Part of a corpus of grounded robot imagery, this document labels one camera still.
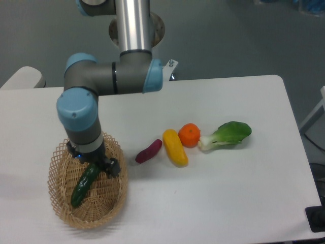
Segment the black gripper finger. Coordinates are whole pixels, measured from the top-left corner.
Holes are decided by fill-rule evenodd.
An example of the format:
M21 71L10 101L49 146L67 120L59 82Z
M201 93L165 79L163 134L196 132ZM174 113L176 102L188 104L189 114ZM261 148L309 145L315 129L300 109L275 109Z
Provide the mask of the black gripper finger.
M121 171L119 161L116 158L104 158L103 169L111 177L117 177Z

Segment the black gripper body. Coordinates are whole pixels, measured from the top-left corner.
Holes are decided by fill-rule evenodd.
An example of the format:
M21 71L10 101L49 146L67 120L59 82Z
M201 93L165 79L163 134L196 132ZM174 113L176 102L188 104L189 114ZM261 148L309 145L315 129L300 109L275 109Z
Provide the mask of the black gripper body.
M66 146L69 154L81 164L93 163L99 168L104 167L106 147L103 138L101 138L101 141L98 138L96 141L86 145L73 144L69 140Z

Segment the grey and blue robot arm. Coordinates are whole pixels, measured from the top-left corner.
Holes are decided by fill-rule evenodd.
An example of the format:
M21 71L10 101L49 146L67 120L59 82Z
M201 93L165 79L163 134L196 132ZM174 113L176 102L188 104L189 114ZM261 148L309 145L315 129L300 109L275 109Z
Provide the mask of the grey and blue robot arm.
M154 24L149 1L77 1L84 16L116 15L120 60L99 64L87 53L72 55L64 73L64 91L56 103L71 155L94 163L109 176L120 173L115 159L105 155L98 112L99 96L161 90L163 67L152 57Z

